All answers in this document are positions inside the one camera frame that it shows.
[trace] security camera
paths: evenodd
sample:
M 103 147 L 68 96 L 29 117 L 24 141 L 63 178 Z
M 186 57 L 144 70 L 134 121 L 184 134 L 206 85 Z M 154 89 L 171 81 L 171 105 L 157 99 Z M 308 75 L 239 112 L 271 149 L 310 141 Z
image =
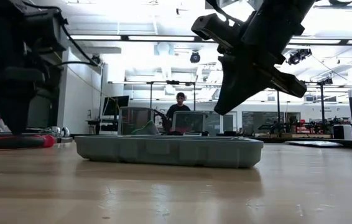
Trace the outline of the security camera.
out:
M 94 54 L 91 59 L 92 59 L 92 61 L 94 61 L 97 65 L 101 64 L 101 59 L 100 59 L 100 55 L 99 55 L 99 54 Z
M 193 51 L 190 57 L 191 63 L 198 63 L 201 60 L 201 56 L 197 51 Z

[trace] black shirt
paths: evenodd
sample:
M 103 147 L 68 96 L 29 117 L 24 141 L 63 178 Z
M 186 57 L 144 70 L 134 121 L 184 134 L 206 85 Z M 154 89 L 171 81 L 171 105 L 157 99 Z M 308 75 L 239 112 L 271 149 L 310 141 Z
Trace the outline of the black shirt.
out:
M 178 104 L 170 106 L 168 112 L 166 113 L 166 117 L 173 119 L 175 111 L 190 111 L 190 108 L 186 105 L 179 106 Z

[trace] workbench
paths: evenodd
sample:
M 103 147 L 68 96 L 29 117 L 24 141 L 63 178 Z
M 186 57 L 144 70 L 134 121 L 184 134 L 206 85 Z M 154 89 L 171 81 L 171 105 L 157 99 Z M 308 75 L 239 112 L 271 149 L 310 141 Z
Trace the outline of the workbench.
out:
M 0 150 L 0 223 L 352 224 L 352 150 L 265 144 L 253 169 L 91 162 L 74 143 Z

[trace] person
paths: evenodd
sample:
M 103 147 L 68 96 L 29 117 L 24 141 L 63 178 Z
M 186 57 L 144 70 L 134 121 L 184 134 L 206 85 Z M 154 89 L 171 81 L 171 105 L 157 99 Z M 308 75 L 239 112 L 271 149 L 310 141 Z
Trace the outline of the person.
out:
M 184 103 L 183 103 L 185 101 L 185 99 L 186 99 L 186 97 L 185 97 L 184 93 L 177 93 L 177 95 L 176 95 L 177 104 L 170 106 L 168 112 L 166 113 L 166 117 L 170 121 L 174 117 L 174 113 L 176 111 L 190 111 L 190 108 L 188 106 L 184 105 Z

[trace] robotic arm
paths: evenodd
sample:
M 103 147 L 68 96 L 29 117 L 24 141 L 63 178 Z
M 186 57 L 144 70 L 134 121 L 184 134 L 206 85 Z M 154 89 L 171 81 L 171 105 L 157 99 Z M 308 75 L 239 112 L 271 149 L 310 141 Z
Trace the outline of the robotic arm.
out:
M 227 15 L 216 0 L 206 0 L 227 20 L 216 14 L 199 17 L 192 31 L 202 39 L 213 39 L 223 54 L 223 82 L 215 111 L 220 115 L 266 88 L 296 97 L 307 91 L 294 75 L 278 71 L 275 64 L 285 62 L 282 51 L 294 35 L 302 35 L 300 24 L 316 0 L 264 0 L 246 22 Z
M 304 28 L 300 23 L 316 0 L 264 0 L 246 22 L 227 15 L 216 0 L 206 1 L 227 18 L 223 22 L 216 14 L 201 16 L 192 26 L 201 38 L 217 42 L 218 51 L 223 54 L 219 57 L 224 75 L 215 106 L 217 113 L 228 113 L 266 88 L 297 97 L 304 95 L 305 83 L 278 71 L 274 65 L 285 61 L 281 53 L 292 36 L 302 35 Z M 64 51 L 67 36 L 70 38 L 61 9 L 25 9 L 26 3 L 20 0 L 0 0 L 0 116 L 14 134 L 22 133 L 27 126 L 36 83 L 50 78 L 40 54 Z M 72 38 L 70 41 L 79 47 Z M 92 61 L 85 63 L 97 65 Z

